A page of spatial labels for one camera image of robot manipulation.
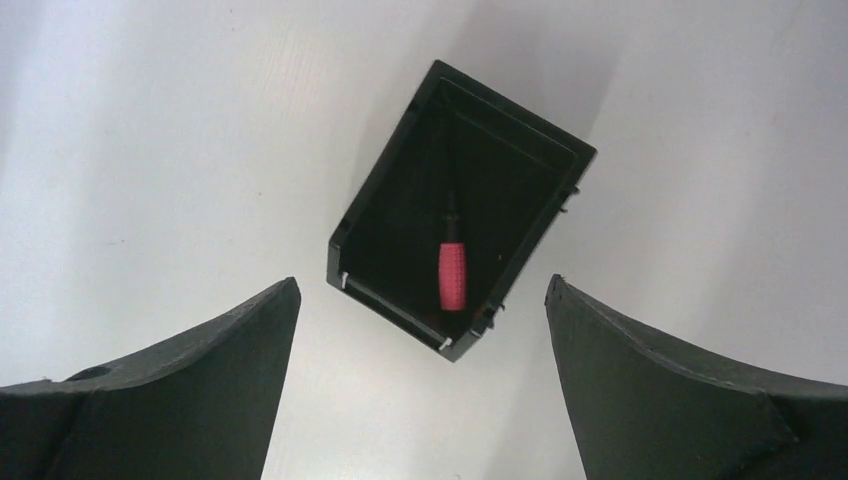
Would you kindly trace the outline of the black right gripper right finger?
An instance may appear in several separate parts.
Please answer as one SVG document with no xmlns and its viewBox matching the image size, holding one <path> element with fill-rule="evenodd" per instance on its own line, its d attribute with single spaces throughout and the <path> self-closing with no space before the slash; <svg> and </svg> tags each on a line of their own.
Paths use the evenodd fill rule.
<svg viewBox="0 0 848 480">
<path fill-rule="evenodd" d="M 843 479 L 847 389 L 736 361 L 551 278 L 558 376 L 590 479 Z"/>
</svg>

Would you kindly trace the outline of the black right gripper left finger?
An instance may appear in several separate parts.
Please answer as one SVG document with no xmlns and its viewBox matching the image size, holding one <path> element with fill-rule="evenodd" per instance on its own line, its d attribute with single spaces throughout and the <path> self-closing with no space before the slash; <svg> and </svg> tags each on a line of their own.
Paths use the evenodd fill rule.
<svg viewBox="0 0 848 480">
<path fill-rule="evenodd" d="M 1 390 L 5 479 L 258 479 L 301 305 L 279 281 L 145 349 Z"/>
</svg>

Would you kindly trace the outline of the red handled black screwdriver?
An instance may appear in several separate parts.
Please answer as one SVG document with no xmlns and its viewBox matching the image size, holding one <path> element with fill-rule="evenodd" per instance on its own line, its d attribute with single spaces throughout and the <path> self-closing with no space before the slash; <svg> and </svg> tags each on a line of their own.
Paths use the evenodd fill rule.
<svg viewBox="0 0 848 480">
<path fill-rule="evenodd" d="M 466 308 L 467 272 L 465 243 L 461 238 L 458 174 L 454 135 L 445 141 L 444 235 L 439 248 L 438 282 L 443 311 L 460 312 Z"/>
</svg>

